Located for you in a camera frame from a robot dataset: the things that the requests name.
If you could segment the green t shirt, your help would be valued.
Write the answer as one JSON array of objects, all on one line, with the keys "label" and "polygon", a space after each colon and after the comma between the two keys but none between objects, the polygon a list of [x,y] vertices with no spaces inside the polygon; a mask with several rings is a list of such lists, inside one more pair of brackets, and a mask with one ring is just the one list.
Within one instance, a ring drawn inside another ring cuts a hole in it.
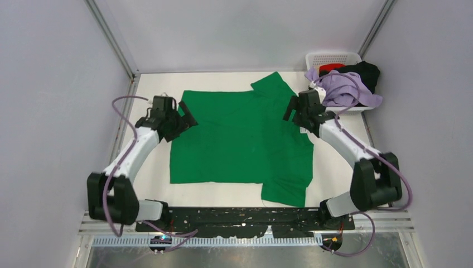
[{"label": "green t shirt", "polygon": [[294,91],[274,72],[246,92],[186,90],[197,121],[171,143],[170,182],[261,184],[266,201],[304,207],[313,143],[283,115]]}]

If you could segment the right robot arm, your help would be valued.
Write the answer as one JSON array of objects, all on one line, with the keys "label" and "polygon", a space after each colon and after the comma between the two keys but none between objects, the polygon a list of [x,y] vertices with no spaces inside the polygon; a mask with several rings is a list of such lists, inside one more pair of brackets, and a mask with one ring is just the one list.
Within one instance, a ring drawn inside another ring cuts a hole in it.
[{"label": "right robot arm", "polygon": [[325,141],[353,170],[349,191],[320,202],[317,219],[323,228],[333,229],[349,214],[366,212],[403,196],[395,154],[379,152],[355,137],[335,112],[321,104],[317,91],[306,90],[292,96],[283,120],[292,121]]}]

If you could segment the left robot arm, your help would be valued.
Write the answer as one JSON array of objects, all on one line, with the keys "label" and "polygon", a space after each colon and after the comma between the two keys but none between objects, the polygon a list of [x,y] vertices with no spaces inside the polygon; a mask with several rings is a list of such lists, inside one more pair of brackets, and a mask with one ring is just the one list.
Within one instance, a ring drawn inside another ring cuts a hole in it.
[{"label": "left robot arm", "polygon": [[171,142],[198,122],[185,102],[167,95],[156,95],[146,115],[136,123],[126,121],[132,138],[119,155],[101,172],[87,178],[89,216],[113,224],[131,225],[149,221],[158,231],[165,231],[171,216],[167,204],[157,200],[139,200],[133,182],[148,155],[161,141]]}]

